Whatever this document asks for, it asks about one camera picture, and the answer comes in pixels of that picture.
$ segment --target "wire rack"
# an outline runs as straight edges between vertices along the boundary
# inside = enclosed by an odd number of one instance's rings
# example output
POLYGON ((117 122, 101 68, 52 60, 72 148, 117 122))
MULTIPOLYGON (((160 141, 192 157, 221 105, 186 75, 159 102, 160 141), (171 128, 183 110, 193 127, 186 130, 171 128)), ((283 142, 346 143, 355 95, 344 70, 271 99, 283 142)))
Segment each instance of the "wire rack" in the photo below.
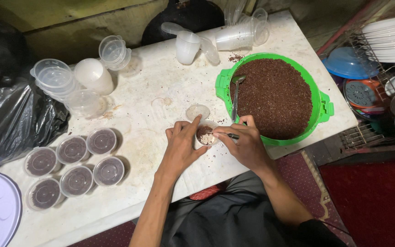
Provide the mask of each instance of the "wire rack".
MULTIPOLYGON (((378 16, 376 18, 387 19, 392 17, 395 16, 385 15, 378 16)), ((367 18, 353 24, 346 32, 344 32, 344 39, 341 39, 341 43, 337 45, 337 47, 353 47, 359 60, 362 62, 362 64, 365 64, 365 70, 367 71, 367 74, 370 74, 372 71, 379 71, 376 76, 370 77, 370 80, 378 82, 376 84, 372 82, 373 88, 375 88, 378 99, 385 108, 385 113, 382 115, 361 114, 348 101, 345 93, 346 81, 344 81, 344 98, 346 99, 348 106, 353 110, 354 114, 360 120, 358 126, 339 134, 345 149, 359 149, 362 147, 386 146, 395 144, 395 135, 385 137, 383 134, 378 134, 370 125, 370 122, 379 121, 382 118, 394 118, 394 116, 389 112, 389 104, 392 98, 387 94, 385 86, 391 80, 391 78, 395 76, 395 63, 379 62, 379 59, 376 57, 375 52, 370 46, 370 43, 367 41, 367 38, 362 32, 362 28, 370 22, 372 22, 372 20, 367 18)), ((391 96, 394 96, 395 88, 393 85, 388 86, 388 93, 390 93, 391 96)))

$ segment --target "dish rack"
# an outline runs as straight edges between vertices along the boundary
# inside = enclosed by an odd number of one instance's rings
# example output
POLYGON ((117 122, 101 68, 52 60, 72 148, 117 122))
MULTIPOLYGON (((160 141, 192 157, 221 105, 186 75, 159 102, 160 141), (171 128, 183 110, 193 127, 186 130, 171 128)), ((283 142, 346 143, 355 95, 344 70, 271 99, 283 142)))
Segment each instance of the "dish rack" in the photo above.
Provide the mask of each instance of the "dish rack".
MULTIPOLYGON (((376 18, 377 20, 381 20, 392 17, 395 17, 395 15, 384 15, 376 18)), ((353 47, 360 60, 367 59, 367 56, 365 55, 366 51, 370 51, 372 54, 375 54, 362 32, 362 27, 373 21, 374 20, 370 20, 370 18, 366 18, 351 25, 349 29, 343 33, 336 47, 353 47)), ((359 119, 358 126, 339 134, 344 149, 361 149, 366 147, 395 145, 395 136, 385 137, 383 134, 378 134, 370 125, 370 121, 378 121, 381 117, 394 118, 389 111, 389 105, 392 97, 387 95, 385 85, 392 77, 395 76, 395 63, 381 63, 375 55, 372 60, 372 63, 366 63, 367 68, 365 68, 365 70, 367 71, 367 74, 369 74, 369 71, 379 70, 379 73, 376 76, 370 77, 370 79, 380 82, 375 89, 384 105, 385 113, 382 115, 361 114, 350 104, 344 93, 344 98, 346 99, 348 106, 359 119)), ((344 81, 343 92, 345 92, 345 84, 346 81, 344 81)))

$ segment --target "forearm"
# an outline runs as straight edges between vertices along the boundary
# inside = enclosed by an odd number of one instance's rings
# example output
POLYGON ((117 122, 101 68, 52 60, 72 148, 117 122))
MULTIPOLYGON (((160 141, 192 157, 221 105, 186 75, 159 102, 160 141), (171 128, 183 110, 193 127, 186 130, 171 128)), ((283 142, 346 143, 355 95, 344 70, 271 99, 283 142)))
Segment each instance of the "forearm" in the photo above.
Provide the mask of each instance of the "forearm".
POLYGON ((155 174, 129 247, 157 247, 161 244, 162 230, 175 182, 175 178, 166 177, 158 172, 155 174))
POLYGON ((256 172, 263 182, 277 218, 288 226, 298 227, 300 223, 313 219, 312 214, 293 193, 278 173, 275 162, 267 161, 264 169, 256 172))

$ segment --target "green plastic basin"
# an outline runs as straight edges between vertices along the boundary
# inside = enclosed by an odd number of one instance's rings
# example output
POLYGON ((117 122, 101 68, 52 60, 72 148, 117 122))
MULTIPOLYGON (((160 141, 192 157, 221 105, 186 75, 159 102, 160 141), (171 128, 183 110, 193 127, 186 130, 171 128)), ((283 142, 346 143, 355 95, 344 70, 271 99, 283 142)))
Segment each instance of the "green plastic basin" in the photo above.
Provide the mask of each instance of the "green plastic basin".
MULTIPOLYGON (((303 66, 299 65, 292 59, 286 58, 284 56, 274 54, 274 53, 255 53, 247 57, 244 57, 239 62, 237 62, 230 70, 222 70, 216 79, 216 95, 222 98, 225 102, 228 113, 231 115, 232 102, 230 97, 230 85, 231 77, 234 75, 236 70, 243 64, 255 60, 255 59, 282 59, 286 63, 292 65, 296 70, 301 73, 301 76, 306 81, 312 92, 312 114, 308 125, 303 133, 299 134, 297 137, 289 140, 275 140, 262 136, 263 143, 265 145, 275 145, 275 146, 285 146, 292 145, 304 140, 308 137, 313 130, 315 130, 318 123, 326 122, 329 120, 330 116, 334 115, 333 103, 330 102, 330 98, 327 94, 321 92, 316 86, 315 81, 312 76, 307 72, 303 66)), ((239 122, 239 116, 236 118, 236 123, 239 122)))

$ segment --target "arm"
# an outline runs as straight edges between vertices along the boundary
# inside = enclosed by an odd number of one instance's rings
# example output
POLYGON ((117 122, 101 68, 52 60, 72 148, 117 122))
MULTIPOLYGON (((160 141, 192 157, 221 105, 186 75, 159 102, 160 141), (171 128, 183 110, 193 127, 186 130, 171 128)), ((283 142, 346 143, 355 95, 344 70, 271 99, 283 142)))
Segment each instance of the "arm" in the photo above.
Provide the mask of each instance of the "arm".
POLYGON ((260 177, 275 214, 281 222, 298 227, 300 223, 313 219, 305 205, 279 175, 275 162, 266 152, 251 115, 242 116, 239 124, 234 123, 230 127, 220 126, 213 132, 234 133, 240 136, 238 142, 234 143, 226 135, 214 134, 240 163, 260 177))
POLYGON ((155 247, 161 244, 162 230, 176 180, 187 167, 208 150, 206 146, 198 150, 192 147, 201 117, 201 115, 197 116, 192 123, 176 122, 173 128, 165 131, 168 140, 167 149, 155 173, 149 197, 130 240, 130 247, 155 247))

